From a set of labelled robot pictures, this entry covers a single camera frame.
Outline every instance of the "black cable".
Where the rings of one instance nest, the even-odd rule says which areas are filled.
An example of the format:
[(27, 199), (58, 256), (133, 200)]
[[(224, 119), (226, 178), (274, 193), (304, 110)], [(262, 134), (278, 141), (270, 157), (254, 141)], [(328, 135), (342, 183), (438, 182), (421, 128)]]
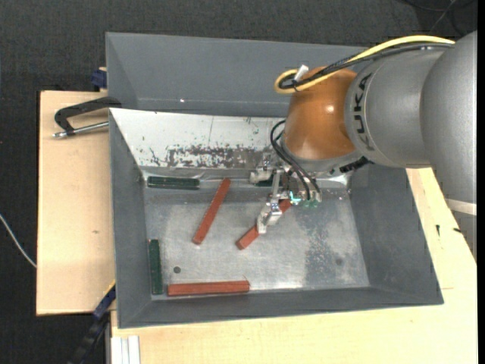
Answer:
[(433, 24), (433, 26), (430, 28), (430, 33), (433, 32), (433, 30), (436, 28), (436, 26), (438, 25), (438, 23), (444, 19), (444, 17), (446, 16), (446, 14), (448, 14), (449, 10), (452, 8), (452, 6), (457, 2), (458, 0), (452, 0), (449, 5), (448, 5), (448, 8), (446, 8), (445, 11), (443, 11), (443, 13), (441, 14), (441, 16), (438, 18), (438, 20)]
[[(390, 55), (394, 54), (399, 54), (401, 52), (408, 52), (412, 50), (419, 50), (422, 49), (423, 47), (444, 47), (444, 48), (450, 48), (453, 47), (453, 45), (448, 44), (448, 43), (429, 43), (429, 42), (420, 42), (420, 43), (414, 43), (412, 45), (404, 45), (400, 46), (394, 49), (387, 49), (383, 50), (382, 52), (378, 52), (373, 55), (369, 55), (368, 57), (363, 57), (359, 59), (355, 59), (354, 61), (350, 61), (350, 59), (354, 58), (356, 55), (346, 57), (344, 59), (341, 59), (340, 61), (334, 62), (323, 69), (319, 70), (317, 73), (313, 74), (311, 77), (305, 78), (304, 80), (300, 80), (297, 83), (293, 80), (294, 74), (289, 75), (287, 78), (281, 80), (278, 83), (278, 86), (281, 89), (289, 89), (289, 88), (294, 88), (297, 89), (298, 86), (301, 86), (305, 83), (311, 82), (313, 80), (316, 80), (322, 76), (328, 75), (330, 73), (333, 73), (335, 71), (341, 70), (346, 67), (351, 67), (355, 64), (359, 64), (364, 61), (373, 61), (375, 59), (383, 58), (383, 57), (388, 57)], [(291, 83), (284, 84), (286, 81), (291, 80)]]
[(303, 186), (305, 187), (305, 191), (307, 192), (307, 199), (310, 199), (310, 189), (308, 188), (308, 185), (305, 181), (305, 177), (310, 181), (311, 185), (314, 187), (315, 191), (318, 193), (318, 194), (321, 194), (321, 191), (320, 191), (320, 187), (318, 186), (317, 182), (315, 179), (313, 179), (313, 177), (311, 177), (308, 172), (306, 172), (302, 166), (300, 166), (296, 161), (295, 159), (293, 159), (291, 156), (289, 156), (288, 154), (286, 154), (284, 151), (283, 151), (283, 148), (278, 146), (277, 144), (277, 139), (275, 140), (274, 139), (274, 131), (281, 125), (285, 122), (286, 120), (282, 120), (282, 121), (279, 121), (278, 123), (276, 123), (274, 125), (274, 127), (271, 129), (271, 133), (270, 133), (270, 141), (271, 141), (271, 145), (273, 146), (274, 150), (276, 151), (276, 153), (278, 154), (278, 156), (280, 158), (282, 158), (282, 160), (284, 160), (286, 163), (288, 163), (289, 165), (291, 165), (293, 167), (293, 170), (296, 172), (296, 175), (299, 177), (299, 179), (303, 182)]
[[(274, 148), (274, 151), (276, 152), (276, 154), (282, 159), (284, 160), (286, 163), (288, 163), (290, 166), (293, 166), (293, 163), (292, 163), (292, 158), (288, 157), (285, 155), (285, 152), (283, 151), (283, 149), (281, 147), (279, 147), (277, 145), (277, 140), (279, 138), (281, 138), (281, 136), (283, 135), (283, 131), (280, 132), (277, 136), (276, 139), (274, 139), (274, 131), (281, 125), (283, 124), (284, 122), (286, 121), (286, 119), (282, 120), (282, 121), (278, 121), (274, 126), (273, 128), (271, 129), (271, 133), (270, 133), (270, 142), (271, 142), (271, 145), (273, 146)], [(307, 193), (307, 199), (310, 199), (310, 189), (308, 188), (308, 185), (307, 183), (305, 182), (305, 178), (303, 177), (303, 175), (301, 173), (299, 173), (297, 171), (297, 168), (295, 166), (293, 166), (293, 170), (294, 172), (296, 173), (296, 175), (298, 176), (298, 178), (300, 179), (301, 182), (303, 182), (303, 186), (305, 187), (305, 191)]]
[[(418, 3), (414, 2), (413, 0), (395, 0), (397, 2), (405, 3), (407, 5), (411, 5), (414, 8), (421, 9), (423, 11), (431, 11), (431, 12), (444, 12), (448, 10), (448, 7), (444, 8), (435, 8), (435, 7), (426, 7), (424, 5), (419, 5)], [(475, 0), (470, 0), (469, 2), (463, 3), (462, 5), (457, 6), (457, 9), (462, 9), (469, 6)]]
[[(444, 18), (446, 17), (446, 14), (448, 14), (448, 19), (449, 19), (449, 22), (451, 23), (453, 29), (460, 35), (460, 36), (464, 36), (466, 34), (465, 31), (461, 30), (458, 26), (458, 24), (456, 23), (456, 19), (455, 19), (455, 11), (453, 9), (451, 9), (456, 1), (455, 0), (450, 0), (450, 4), (447, 5), (446, 7), (444, 8), (435, 8), (435, 7), (426, 7), (426, 6), (423, 6), (423, 5), (419, 5), (418, 3), (414, 2), (413, 0), (395, 0), (397, 2), (401, 2), (401, 3), (405, 3), (407, 5), (411, 5), (412, 7), (414, 8), (417, 8), (417, 9), (421, 9), (423, 11), (430, 11), (430, 12), (442, 12), (443, 14), (438, 18), (438, 20), (435, 22), (435, 24), (431, 27), (432, 30), (434, 30), (434, 28), (436, 27), (436, 25)], [(454, 6), (453, 8), (454, 9), (463, 9), (463, 8), (466, 8), (467, 6), (469, 6), (470, 4), (473, 4), (475, 2), (475, 0), (469, 0), (461, 5), (456, 5)]]

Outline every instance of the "red wooden stick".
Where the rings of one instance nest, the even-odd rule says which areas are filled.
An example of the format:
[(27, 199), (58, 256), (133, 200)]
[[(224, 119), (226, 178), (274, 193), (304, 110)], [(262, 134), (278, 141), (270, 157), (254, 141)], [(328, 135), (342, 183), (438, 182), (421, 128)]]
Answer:
[[(281, 212), (286, 212), (291, 207), (291, 202), (289, 199), (280, 200)], [(251, 243), (259, 237), (258, 227), (255, 225), (249, 231), (247, 231), (243, 236), (236, 241), (236, 245), (239, 249), (246, 249)]]
[(211, 228), (212, 222), (215, 219), (217, 211), (222, 205), (224, 198), (226, 197), (227, 191), (229, 191), (230, 179), (224, 178), (215, 192), (214, 198), (212, 199), (211, 205), (202, 219), (202, 222), (197, 229), (196, 234), (192, 238), (192, 242), (195, 244), (201, 244), (204, 241), (209, 229)]
[(208, 283), (177, 283), (169, 284), (167, 295), (203, 295), (203, 294), (226, 294), (226, 293), (247, 293), (249, 291), (248, 281), (222, 281)]

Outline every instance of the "black clamp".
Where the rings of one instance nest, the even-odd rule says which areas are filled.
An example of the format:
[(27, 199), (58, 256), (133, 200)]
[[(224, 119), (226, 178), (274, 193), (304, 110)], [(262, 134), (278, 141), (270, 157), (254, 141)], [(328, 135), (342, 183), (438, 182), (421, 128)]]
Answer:
[(87, 132), (89, 130), (94, 130), (101, 127), (107, 127), (108, 122), (106, 121), (104, 123), (97, 123), (93, 125), (88, 125), (86, 127), (74, 128), (67, 120), (68, 118), (72, 118), (74, 116), (82, 115), (92, 111), (98, 111), (99, 109), (103, 108), (121, 108), (121, 103), (114, 97), (102, 97), (100, 99), (83, 102), (81, 104), (76, 104), (59, 109), (55, 113), (54, 120), (58, 124), (58, 126), (61, 127), (64, 131), (54, 133), (53, 136), (70, 137), (77, 133)]

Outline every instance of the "wooden table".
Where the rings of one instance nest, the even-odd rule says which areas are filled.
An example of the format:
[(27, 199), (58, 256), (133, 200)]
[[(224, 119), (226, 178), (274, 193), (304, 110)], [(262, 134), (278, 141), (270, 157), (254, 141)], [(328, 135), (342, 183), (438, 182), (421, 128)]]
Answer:
[[(108, 134), (52, 138), (57, 109), (101, 96), (40, 96), (38, 315), (91, 312), (114, 279)], [(113, 311), (112, 335), (139, 335), (144, 364), (477, 362), (477, 265), (432, 172), (408, 177), (444, 305), (136, 329), (118, 329)]]

